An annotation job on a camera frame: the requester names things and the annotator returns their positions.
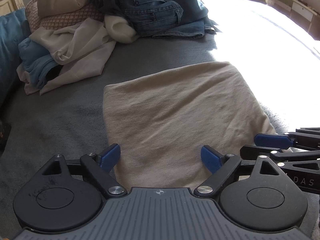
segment pillow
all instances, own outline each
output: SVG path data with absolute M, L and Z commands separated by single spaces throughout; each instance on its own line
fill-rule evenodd
M 0 16 L 0 107 L 9 91 L 19 82 L 21 63 L 18 44 L 31 35 L 25 9 Z
M 87 18 L 100 22 L 104 21 L 104 14 L 99 12 L 92 3 L 71 13 L 57 14 L 40 19 L 38 17 L 37 1 L 31 0 L 26 7 L 26 17 L 32 33 L 41 26 L 46 30 L 58 30 L 83 22 Z

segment blue denim jeans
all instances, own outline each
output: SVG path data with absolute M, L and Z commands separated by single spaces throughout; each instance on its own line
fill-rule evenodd
M 208 10 L 201 0 L 115 2 L 140 36 L 201 38 L 205 31 L 215 33 L 207 17 Z M 108 13 L 107 5 L 103 4 L 102 8 L 105 9 L 104 13 Z

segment cream headboard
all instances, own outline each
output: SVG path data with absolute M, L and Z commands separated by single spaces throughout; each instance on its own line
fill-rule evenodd
M 21 8 L 24 8 L 23 0 L 2 0 L 0 1 L 0 16 Z

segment triangular cutout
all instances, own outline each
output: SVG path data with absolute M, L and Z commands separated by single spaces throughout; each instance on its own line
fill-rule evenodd
M 59 161 L 54 161 L 51 165 L 42 173 L 42 175 L 54 175 L 61 174 L 61 167 Z
M 308 170 L 319 171 L 318 163 L 302 163 L 302 164 L 293 164 L 293 167 L 303 168 Z
M 262 162 L 260 174 L 264 175 L 279 175 L 279 173 L 271 166 L 269 162 Z

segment pink houndstooth pillow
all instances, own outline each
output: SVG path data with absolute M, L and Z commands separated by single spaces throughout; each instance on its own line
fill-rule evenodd
M 32 33 L 41 26 L 46 30 L 58 30 L 83 22 L 87 18 L 100 22 L 104 20 L 104 14 L 100 13 L 91 3 L 71 13 L 58 14 L 40 19 L 38 17 L 37 1 L 31 0 L 26 7 L 26 18 Z

